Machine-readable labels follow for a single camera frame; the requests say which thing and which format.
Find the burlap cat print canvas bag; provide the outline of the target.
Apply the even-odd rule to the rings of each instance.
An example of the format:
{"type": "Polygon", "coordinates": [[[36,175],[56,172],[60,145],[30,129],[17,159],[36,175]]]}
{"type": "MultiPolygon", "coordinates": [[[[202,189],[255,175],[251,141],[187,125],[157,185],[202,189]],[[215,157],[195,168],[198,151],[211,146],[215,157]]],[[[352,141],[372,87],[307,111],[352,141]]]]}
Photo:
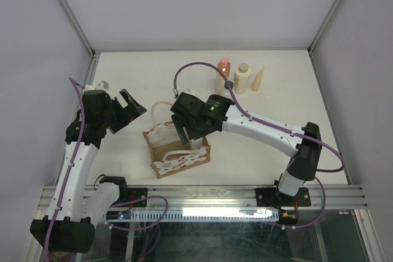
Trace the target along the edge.
{"type": "Polygon", "coordinates": [[[150,166],[156,177],[162,179],[210,162],[211,146],[207,138],[202,137],[203,146],[197,150],[191,150],[189,143],[183,145],[173,121],[156,121],[155,108],[159,104],[173,105],[169,101],[155,102],[150,111],[153,127],[142,133],[150,152],[150,166]]]}

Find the white frosted rectangular bottle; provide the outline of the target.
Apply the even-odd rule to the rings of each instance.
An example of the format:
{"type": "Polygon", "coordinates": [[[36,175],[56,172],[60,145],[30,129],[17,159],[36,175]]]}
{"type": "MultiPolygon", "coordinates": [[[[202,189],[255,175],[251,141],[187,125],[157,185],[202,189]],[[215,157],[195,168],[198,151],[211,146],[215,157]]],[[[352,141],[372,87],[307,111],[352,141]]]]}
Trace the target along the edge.
{"type": "Polygon", "coordinates": [[[224,89],[222,91],[222,95],[230,98],[232,96],[231,91],[233,90],[233,87],[234,87],[234,83],[232,80],[229,80],[228,82],[224,82],[224,89]]]}

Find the orange bottle with pink cap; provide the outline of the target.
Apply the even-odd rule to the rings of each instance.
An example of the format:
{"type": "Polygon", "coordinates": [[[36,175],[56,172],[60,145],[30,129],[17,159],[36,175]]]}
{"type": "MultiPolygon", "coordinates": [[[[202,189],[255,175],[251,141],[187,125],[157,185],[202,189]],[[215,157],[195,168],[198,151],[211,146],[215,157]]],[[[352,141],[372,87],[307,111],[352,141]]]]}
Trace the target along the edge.
{"type": "MultiPolygon", "coordinates": [[[[223,73],[223,75],[228,78],[230,75],[230,62],[229,59],[226,57],[221,58],[219,63],[217,64],[218,70],[223,73]]],[[[221,74],[217,74],[216,77],[216,93],[217,94],[223,94],[224,92],[224,85],[225,85],[225,80],[221,76],[221,74]]]]}

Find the cream bottle with round cap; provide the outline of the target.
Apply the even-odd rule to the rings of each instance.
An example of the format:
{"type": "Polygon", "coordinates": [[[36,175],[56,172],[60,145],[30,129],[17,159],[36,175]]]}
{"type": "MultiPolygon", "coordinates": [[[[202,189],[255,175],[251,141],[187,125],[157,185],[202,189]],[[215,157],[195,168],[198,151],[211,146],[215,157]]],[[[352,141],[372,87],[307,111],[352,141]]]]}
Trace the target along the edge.
{"type": "Polygon", "coordinates": [[[233,89],[235,93],[242,94],[247,90],[250,76],[251,76],[251,68],[246,63],[241,63],[235,69],[235,75],[233,78],[233,83],[234,83],[233,89]]]}

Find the tan cone shaped tube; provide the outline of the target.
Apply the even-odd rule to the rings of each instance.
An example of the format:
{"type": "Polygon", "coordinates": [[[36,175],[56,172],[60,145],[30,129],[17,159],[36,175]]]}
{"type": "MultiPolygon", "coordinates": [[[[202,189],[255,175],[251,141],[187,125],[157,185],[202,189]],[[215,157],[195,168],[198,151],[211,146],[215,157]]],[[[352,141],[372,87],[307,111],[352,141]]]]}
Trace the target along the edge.
{"type": "Polygon", "coordinates": [[[256,92],[259,91],[261,83],[262,83],[264,72],[265,72],[265,66],[262,67],[258,71],[258,73],[256,73],[254,81],[253,81],[252,86],[251,86],[251,91],[252,92],[256,93],[256,92]]]}

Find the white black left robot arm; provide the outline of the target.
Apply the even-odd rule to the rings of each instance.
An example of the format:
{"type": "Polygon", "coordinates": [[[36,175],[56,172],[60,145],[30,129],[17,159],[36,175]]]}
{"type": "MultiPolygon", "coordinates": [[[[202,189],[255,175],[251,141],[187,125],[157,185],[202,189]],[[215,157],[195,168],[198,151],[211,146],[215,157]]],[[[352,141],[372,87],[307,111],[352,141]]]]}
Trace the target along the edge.
{"type": "Polygon", "coordinates": [[[124,177],[106,176],[84,201],[90,168],[101,141],[146,113],[126,89],[120,90],[122,106],[103,87],[88,87],[79,95],[82,105],[66,129],[64,163],[55,194],[41,219],[34,219],[30,232],[48,252],[87,253],[95,239],[96,226],[111,205],[128,201],[124,177]]]}

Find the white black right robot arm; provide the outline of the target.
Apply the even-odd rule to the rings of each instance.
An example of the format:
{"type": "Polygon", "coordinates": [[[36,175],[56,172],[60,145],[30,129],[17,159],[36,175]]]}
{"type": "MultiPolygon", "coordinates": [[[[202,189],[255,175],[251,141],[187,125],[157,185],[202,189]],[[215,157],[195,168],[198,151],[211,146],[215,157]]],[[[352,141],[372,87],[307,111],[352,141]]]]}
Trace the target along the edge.
{"type": "Polygon", "coordinates": [[[318,143],[321,139],[319,127],[314,123],[296,126],[286,133],[283,124],[270,119],[263,124],[261,118],[240,111],[232,99],[218,94],[210,95],[204,102],[183,92],[170,111],[183,144],[216,131],[225,131],[267,144],[288,156],[289,164],[276,182],[274,191],[275,200],[282,205],[294,201],[300,187],[315,178],[322,146],[318,143]]]}

